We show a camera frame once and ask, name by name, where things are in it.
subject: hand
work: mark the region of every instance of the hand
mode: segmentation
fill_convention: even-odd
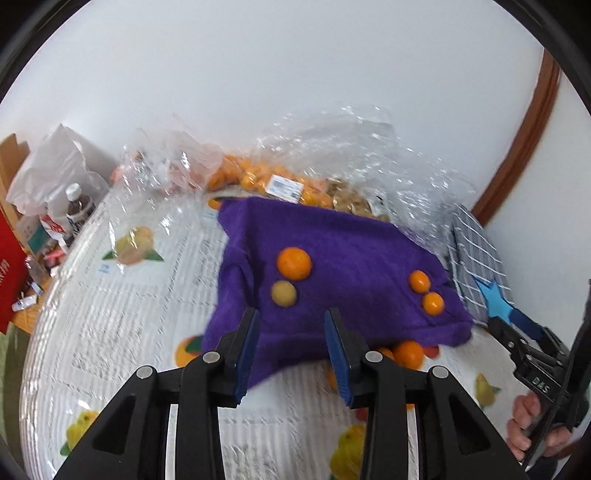
[[[507,445],[518,461],[525,457],[525,451],[531,446],[531,440],[523,435],[523,429],[529,427],[542,411],[540,399],[533,392],[520,395],[513,403],[513,418],[507,422]],[[556,455],[569,442],[571,433],[566,427],[559,427],[546,437],[544,456]]]

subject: bottle cap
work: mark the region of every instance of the bottle cap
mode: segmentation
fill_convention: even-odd
[[[73,183],[68,188],[66,188],[66,197],[68,197],[68,200],[71,202],[79,199],[80,195],[82,195],[82,189],[77,183]]]

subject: white plastic bag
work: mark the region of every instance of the white plastic bag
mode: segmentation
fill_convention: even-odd
[[[71,230],[67,220],[66,188],[78,183],[95,205],[108,190],[60,124],[22,164],[8,189],[7,201],[27,216],[38,215],[49,235],[60,240]]]

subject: floor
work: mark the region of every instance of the floor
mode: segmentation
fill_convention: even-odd
[[[0,333],[0,434],[20,465],[18,399],[28,344],[29,336],[13,325],[10,325],[7,335]]]

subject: purple cloth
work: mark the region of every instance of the purple cloth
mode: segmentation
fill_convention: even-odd
[[[318,207],[252,197],[227,200],[218,221],[229,240],[218,281],[218,304],[203,338],[203,351],[238,327],[246,307],[261,315],[261,335],[249,384],[281,368],[328,358],[324,313],[337,307],[349,329],[370,346],[416,340],[423,346],[456,346],[470,338],[472,319],[440,261],[394,225]],[[284,280],[277,255],[304,249],[312,272],[292,282],[298,292],[290,308],[271,300],[271,286]],[[423,270],[445,310],[429,316],[408,276]]]

